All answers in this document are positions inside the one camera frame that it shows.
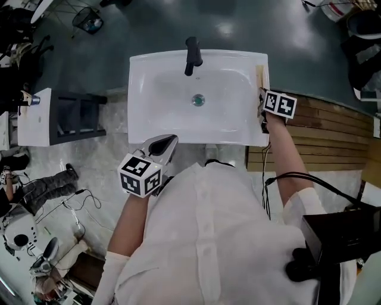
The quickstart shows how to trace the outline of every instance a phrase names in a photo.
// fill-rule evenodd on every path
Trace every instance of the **faucet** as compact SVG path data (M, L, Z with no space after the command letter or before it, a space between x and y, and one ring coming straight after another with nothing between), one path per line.
M202 65L200 45L199 41L194 36L189 37L185 41L185 44L188 48L188 54L186 56L185 75L191 76L193 74L193 67L199 67Z

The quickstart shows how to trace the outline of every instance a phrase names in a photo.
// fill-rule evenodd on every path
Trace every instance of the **white sink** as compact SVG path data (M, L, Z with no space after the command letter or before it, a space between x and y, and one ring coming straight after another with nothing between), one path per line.
M130 58L128 93L129 142L173 133L180 143L266 146L257 119L256 65L267 55L251 52L201 50L203 64L184 74L187 51L170 51ZM205 104L192 98L201 94Z

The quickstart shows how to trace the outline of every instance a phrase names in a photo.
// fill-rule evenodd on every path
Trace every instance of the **black wire basket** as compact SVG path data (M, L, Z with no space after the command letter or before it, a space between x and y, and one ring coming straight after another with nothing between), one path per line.
M103 20L91 8L85 7L74 17L72 24L89 34L95 34L103 26Z

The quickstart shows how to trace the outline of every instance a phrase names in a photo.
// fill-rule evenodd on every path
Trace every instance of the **wooden platform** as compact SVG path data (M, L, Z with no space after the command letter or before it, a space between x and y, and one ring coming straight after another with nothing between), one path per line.
M363 169L373 138L373 118L318 99L298 99L295 117L287 129L309 171ZM262 172L263 147L249 147L249 172ZM274 171L271 149L266 172Z

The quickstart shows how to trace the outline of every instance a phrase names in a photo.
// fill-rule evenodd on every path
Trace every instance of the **white shirt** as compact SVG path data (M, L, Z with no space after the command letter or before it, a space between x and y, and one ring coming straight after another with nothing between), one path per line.
M94 305L315 304L318 281L292 282L285 266L305 248L302 215L325 213L313 188L290 199L286 225L269 221L246 174L218 163L178 174L149 207L131 258L108 253ZM341 304L356 267L341 267Z

